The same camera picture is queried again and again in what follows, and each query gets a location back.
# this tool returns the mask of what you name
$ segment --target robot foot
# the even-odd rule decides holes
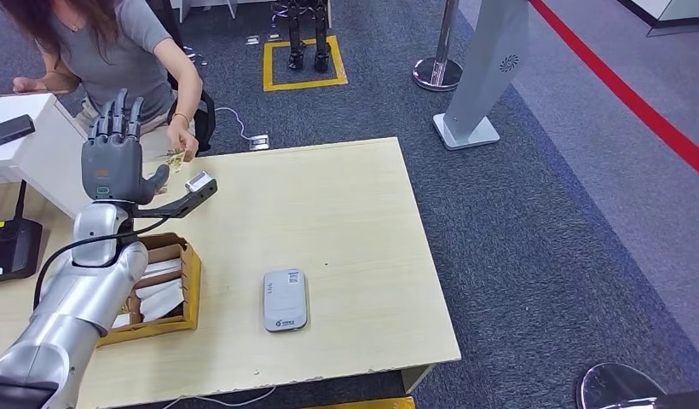
[[[289,53],[289,63],[287,64],[292,70],[301,70],[304,67],[304,42],[300,43],[299,49],[293,49]]]
[[[315,55],[315,71],[326,72],[329,69],[329,54],[330,54],[329,44],[327,45],[327,52]]]

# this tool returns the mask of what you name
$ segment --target black stand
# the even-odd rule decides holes
[[[0,223],[0,281],[31,277],[38,268],[43,226],[23,218],[26,181],[21,181],[13,220]]]
[[[300,0],[287,0],[287,18],[289,19],[289,62],[292,70],[304,67],[304,49],[306,45],[301,39],[299,17],[302,14]],[[309,9],[315,12],[315,37],[317,53],[315,55],[315,70],[326,72],[329,68],[330,46],[326,41],[326,31],[329,27],[327,19],[327,0],[309,0]]]

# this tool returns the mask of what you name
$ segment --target woman's hand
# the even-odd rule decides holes
[[[184,162],[191,162],[196,156],[196,151],[199,149],[199,141],[187,130],[187,120],[181,116],[176,116],[171,120],[169,129],[166,134],[171,140],[171,145],[175,149],[185,151]]]
[[[20,93],[47,90],[49,90],[49,87],[37,79],[26,77],[13,78],[13,92]]]

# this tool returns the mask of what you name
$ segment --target gray t-shirt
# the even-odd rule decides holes
[[[174,95],[166,69],[153,54],[161,41],[171,38],[145,0],[119,0],[116,5],[118,38],[101,58],[94,28],[86,24],[72,31],[53,16],[63,40],[61,58],[69,70],[81,78],[91,105],[101,107],[126,88],[127,107],[138,96],[144,97],[142,121],[169,111]]]

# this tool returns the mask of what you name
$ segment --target black cable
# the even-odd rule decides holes
[[[106,236],[99,236],[99,237],[93,237],[91,239],[83,239],[76,241],[74,243],[71,243],[69,245],[66,245],[64,247],[61,247],[58,251],[56,251],[54,254],[49,257],[48,260],[43,264],[43,267],[41,268],[41,272],[38,273],[38,280],[36,281],[36,288],[33,292],[33,309],[35,310],[36,307],[38,307],[38,303],[41,302],[41,287],[43,287],[43,278],[46,276],[46,273],[49,271],[49,266],[51,265],[52,262],[55,261],[58,256],[61,254],[65,253],[66,251],[69,251],[70,249],[74,249],[76,247],[79,247],[80,245],[89,245],[91,243],[96,243],[99,241],[104,241],[104,240],[112,240],[112,239],[123,239],[124,237],[130,237],[130,236],[135,236],[139,234],[144,234],[147,232],[150,232],[154,230],[155,228],[161,226],[162,224],[166,223],[170,218],[165,217],[158,222],[155,222],[151,226],[147,228],[142,228],[133,232],[126,232],[126,233],[116,233],[116,234],[109,234]]]

